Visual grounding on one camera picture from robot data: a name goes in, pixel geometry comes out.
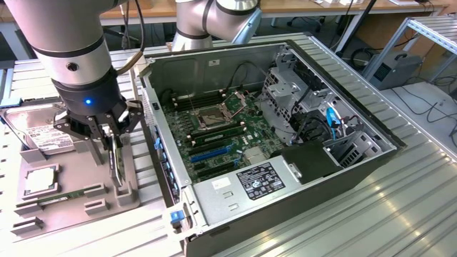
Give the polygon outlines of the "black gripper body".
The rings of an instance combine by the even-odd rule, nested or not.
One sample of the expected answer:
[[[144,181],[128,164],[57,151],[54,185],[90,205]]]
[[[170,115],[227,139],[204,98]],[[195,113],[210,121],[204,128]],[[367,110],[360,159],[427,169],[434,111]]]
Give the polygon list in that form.
[[[67,112],[77,120],[89,117],[106,117],[110,114],[119,118],[127,109],[126,98],[118,84],[116,70],[109,70],[95,82],[85,85],[67,85],[53,81],[58,93],[65,101]]]

